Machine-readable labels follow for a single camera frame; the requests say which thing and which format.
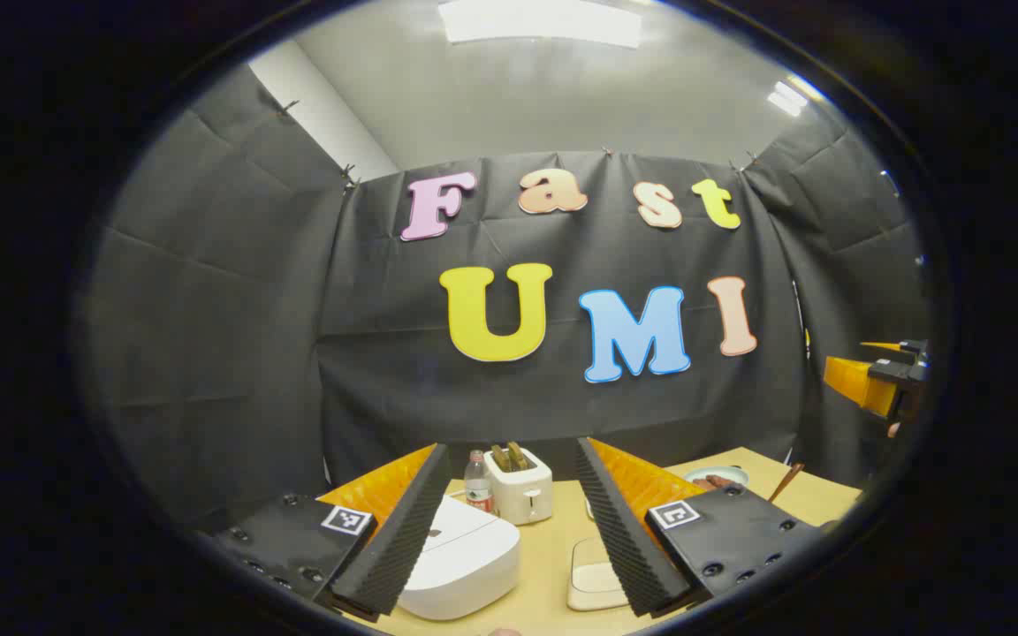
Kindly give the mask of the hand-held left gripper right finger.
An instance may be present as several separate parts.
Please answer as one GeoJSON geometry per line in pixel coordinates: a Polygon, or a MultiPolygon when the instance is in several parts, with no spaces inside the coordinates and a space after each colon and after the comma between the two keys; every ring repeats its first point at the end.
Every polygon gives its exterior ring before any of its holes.
{"type": "Polygon", "coordinates": [[[738,482],[703,488],[601,440],[577,443],[579,483],[637,616],[732,594],[823,539],[738,482]]]}

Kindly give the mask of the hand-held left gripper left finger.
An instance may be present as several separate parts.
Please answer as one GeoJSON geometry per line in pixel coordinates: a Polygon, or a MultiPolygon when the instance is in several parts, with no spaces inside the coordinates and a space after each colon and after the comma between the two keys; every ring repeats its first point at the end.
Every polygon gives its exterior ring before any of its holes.
{"type": "Polygon", "coordinates": [[[209,515],[209,538],[266,582],[367,621],[399,602],[450,480],[433,443],[321,496],[282,494],[209,515]]]}

